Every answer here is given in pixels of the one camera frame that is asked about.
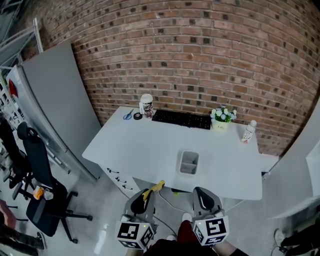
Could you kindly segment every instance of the cup lid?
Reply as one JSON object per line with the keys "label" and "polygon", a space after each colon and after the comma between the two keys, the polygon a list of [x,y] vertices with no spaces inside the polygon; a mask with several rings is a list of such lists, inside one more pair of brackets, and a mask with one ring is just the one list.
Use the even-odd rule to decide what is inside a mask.
{"label": "cup lid", "polygon": [[253,127],[256,127],[257,121],[256,120],[251,120],[250,125]]}
{"label": "cup lid", "polygon": [[140,102],[149,103],[149,102],[152,102],[153,100],[154,98],[150,94],[145,93],[141,96]]}

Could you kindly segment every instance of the shoe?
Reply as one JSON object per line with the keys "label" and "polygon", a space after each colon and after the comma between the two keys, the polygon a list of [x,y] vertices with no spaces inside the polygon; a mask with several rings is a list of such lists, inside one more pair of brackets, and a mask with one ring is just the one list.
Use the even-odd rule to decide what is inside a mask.
{"label": "shoe", "polygon": [[285,234],[282,232],[281,229],[277,228],[274,232],[274,240],[275,243],[278,247],[281,247],[281,243],[283,242],[283,240],[285,240],[286,236]]}
{"label": "shoe", "polygon": [[190,213],[186,212],[182,215],[182,222],[184,221],[190,221],[192,222],[192,216]]}
{"label": "shoe", "polygon": [[173,235],[173,234],[169,235],[166,239],[169,240],[169,241],[177,241],[176,236]]}
{"label": "shoe", "polygon": [[47,249],[46,240],[45,240],[45,235],[44,235],[42,232],[37,232],[36,235],[37,235],[37,238],[42,241],[43,250]]}

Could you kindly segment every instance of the yellow handle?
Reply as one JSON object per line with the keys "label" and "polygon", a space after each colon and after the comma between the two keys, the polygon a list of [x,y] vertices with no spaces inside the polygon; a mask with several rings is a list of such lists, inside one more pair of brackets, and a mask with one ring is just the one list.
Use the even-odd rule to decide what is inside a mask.
{"label": "yellow handle", "polygon": [[149,195],[149,193],[151,191],[153,192],[157,192],[157,191],[160,191],[165,185],[165,181],[164,180],[161,180],[157,185],[155,185],[154,187],[150,188],[149,190],[147,190],[146,192],[144,192],[142,195],[143,195],[143,201],[146,201],[147,200],[147,197]]}

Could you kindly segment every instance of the drawer handle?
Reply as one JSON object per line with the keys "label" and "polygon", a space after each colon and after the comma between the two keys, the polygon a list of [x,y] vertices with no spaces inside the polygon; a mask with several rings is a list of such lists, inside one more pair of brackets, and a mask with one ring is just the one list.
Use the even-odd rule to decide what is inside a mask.
{"label": "drawer handle", "polygon": [[109,168],[107,168],[107,170],[109,171],[109,173],[115,173],[115,174],[118,174],[118,173],[119,173],[118,171],[113,171],[113,170],[111,170],[111,169],[109,169]]}
{"label": "drawer handle", "polygon": [[127,183],[126,181],[121,181],[121,180],[119,179],[119,177],[116,177],[115,180],[116,180],[117,182]]}
{"label": "drawer handle", "polygon": [[122,187],[126,190],[133,190],[133,188],[127,188],[126,185],[122,185]]}

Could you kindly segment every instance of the black office chair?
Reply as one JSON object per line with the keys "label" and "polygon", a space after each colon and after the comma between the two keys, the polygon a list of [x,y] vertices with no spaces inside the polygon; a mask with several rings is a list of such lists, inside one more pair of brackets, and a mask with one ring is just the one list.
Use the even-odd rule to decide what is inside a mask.
{"label": "black office chair", "polygon": [[51,174],[46,146],[38,137],[37,132],[22,122],[17,129],[18,137],[23,140],[25,152],[28,156],[34,178],[53,193],[53,199],[35,199],[30,193],[30,203],[26,210],[26,216],[30,221],[47,236],[52,237],[61,220],[69,240],[75,244],[77,239],[72,239],[66,218],[83,218],[92,221],[91,215],[73,214],[67,207],[72,196],[77,197],[78,192],[72,191],[67,196],[67,189]]}
{"label": "black office chair", "polygon": [[1,118],[0,122],[0,139],[3,141],[3,145],[8,152],[11,160],[12,165],[9,168],[7,174],[3,177],[3,181],[9,181],[9,188],[13,189],[17,184],[20,182],[25,182],[24,190],[27,191],[28,186],[30,185],[33,189],[35,189],[34,185],[32,184],[32,170],[29,165],[29,160],[27,155],[19,150],[15,137],[13,135],[13,131],[8,123],[7,120]]}

